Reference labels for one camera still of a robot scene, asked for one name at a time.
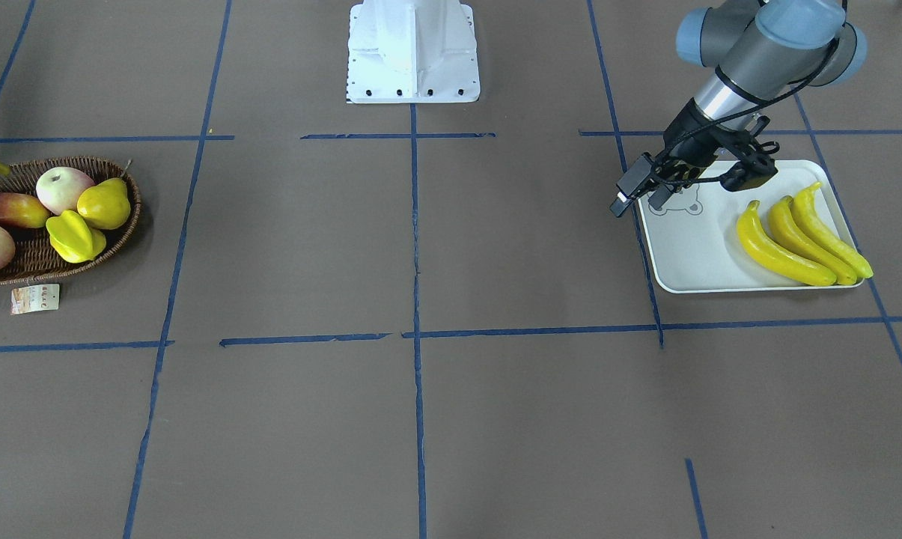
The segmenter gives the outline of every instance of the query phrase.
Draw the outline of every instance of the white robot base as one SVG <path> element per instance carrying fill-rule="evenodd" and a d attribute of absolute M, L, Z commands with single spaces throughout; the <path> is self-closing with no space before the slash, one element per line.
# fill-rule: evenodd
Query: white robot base
<path fill-rule="evenodd" d="M 474 11 L 460 0 L 351 8 L 349 103 L 470 103 L 481 95 Z"/>

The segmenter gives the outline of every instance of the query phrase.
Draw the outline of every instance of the white tray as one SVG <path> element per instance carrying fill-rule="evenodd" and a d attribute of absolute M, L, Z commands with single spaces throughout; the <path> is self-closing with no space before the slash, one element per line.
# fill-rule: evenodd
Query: white tray
<path fill-rule="evenodd" d="M 725 173 L 734 161 L 717 161 L 701 177 Z M 847 222 L 833 195 L 833 186 L 817 163 L 776 161 L 779 172 L 762 187 L 731 193 L 720 183 L 694 184 L 670 197 L 657 212 L 647 197 L 639 199 L 640 222 L 647 238 L 653 276 L 670 293 L 716 293 L 755 290 L 834 290 L 858 287 L 811 287 L 777 275 L 758 265 L 737 239 L 736 222 L 752 199 L 760 201 L 760 219 L 767 226 L 767 212 L 783 195 L 819 180 L 816 197 L 821 221 L 854 246 Z"/>

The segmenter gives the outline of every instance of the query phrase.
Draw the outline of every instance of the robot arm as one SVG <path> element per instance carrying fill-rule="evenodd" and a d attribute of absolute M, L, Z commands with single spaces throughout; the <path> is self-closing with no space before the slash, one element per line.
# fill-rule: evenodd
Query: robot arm
<path fill-rule="evenodd" d="M 660 209 L 681 188 L 703 181 L 719 181 L 728 191 L 765 184 L 776 174 L 771 156 L 779 144 L 756 141 L 770 120 L 755 112 L 807 85 L 844 81 L 860 68 L 867 41 L 845 15 L 832 0 L 727 0 L 691 11 L 677 31 L 677 54 L 715 67 L 714 74 L 667 127 L 664 149 L 653 157 L 643 153 L 618 181 L 614 215 L 646 194 Z M 700 178 L 722 147 L 738 163 L 720 177 Z"/>

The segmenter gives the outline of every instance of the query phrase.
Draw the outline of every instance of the mango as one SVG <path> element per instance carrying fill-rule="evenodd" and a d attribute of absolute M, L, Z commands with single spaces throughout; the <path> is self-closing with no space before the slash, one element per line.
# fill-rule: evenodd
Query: mango
<path fill-rule="evenodd" d="M 37 197 L 0 192 L 0 225 L 18 228 L 42 228 L 51 217 Z"/>

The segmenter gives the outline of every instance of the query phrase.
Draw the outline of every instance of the wicker basket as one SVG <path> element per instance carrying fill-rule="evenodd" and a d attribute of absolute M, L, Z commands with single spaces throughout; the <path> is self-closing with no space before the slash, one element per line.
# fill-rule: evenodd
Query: wicker basket
<path fill-rule="evenodd" d="M 110 177 L 119 177 L 123 167 L 98 157 L 57 157 L 27 163 L 12 165 L 12 171 L 8 177 L 0 175 L 0 191 L 9 193 L 26 193 L 34 195 L 34 185 L 37 179 L 48 168 L 72 167 L 88 174 L 95 183 L 101 183 Z M 128 184 L 128 198 L 132 204 L 132 215 L 128 222 L 115 230 L 102 230 L 108 240 L 104 252 L 94 260 L 70 264 L 65 262 L 55 252 L 48 242 L 48 232 L 44 228 L 38 229 L 12 229 L 8 228 L 15 239 L 15 258 L 10 264 L 0 269 L 0 286 L 3 285 L 33 285 L 50 280 L 57 280 L 90 270 L 99 266 L 106 260 L 115 256 L 128 242 L 130 235 L 135 231 L 138 218 L 141 216 L 141 194 L 137 184 L 127 173 L 123 177 Z"/>

